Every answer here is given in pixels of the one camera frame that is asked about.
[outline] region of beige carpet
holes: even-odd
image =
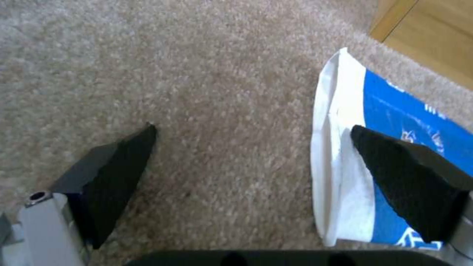
[[[156,249],[322,248],[309,139],[338,49],[473,130],[473,92],[369,39],[375,0],[0,2],[0,207],[146,121],[157,149],[93,265]],[[341,242],[340,248],[365,248]]]

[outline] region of black plastic part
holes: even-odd
[[[68,198],[82,238],[99,248],[115,227],[156,142],[153,125],[121,141],[93,148],[51,187]]]
[[[351,139],[394,211],[425,242],[448,240],[473,179],[424,145],[358,125],[352,128]]]
[[[160,251],[125,266],[448,266],[414,251]]]

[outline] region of wooden floor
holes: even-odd
[[[391,18],[392,30],[380,41],[473,90],[473,0],[396,2],[407,13],[391,15],[398,21]]]

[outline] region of blue and white bag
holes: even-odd
[[[439,249],[425,243],[388,205],[350,138],[354,125],[437,151],[473,176],[473,135],[436,109],[367,70],[346,48],[320,73],[315,93],[311,170],[317,231],[337,239]]]

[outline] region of bolt hole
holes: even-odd
[[[30,200],[37,201],[37,200],[43,198],[45,195],[46,195],[46,193],[44,191],[39,191],[39,192],[36,192],[36,193],[32,194],[30,196]]]

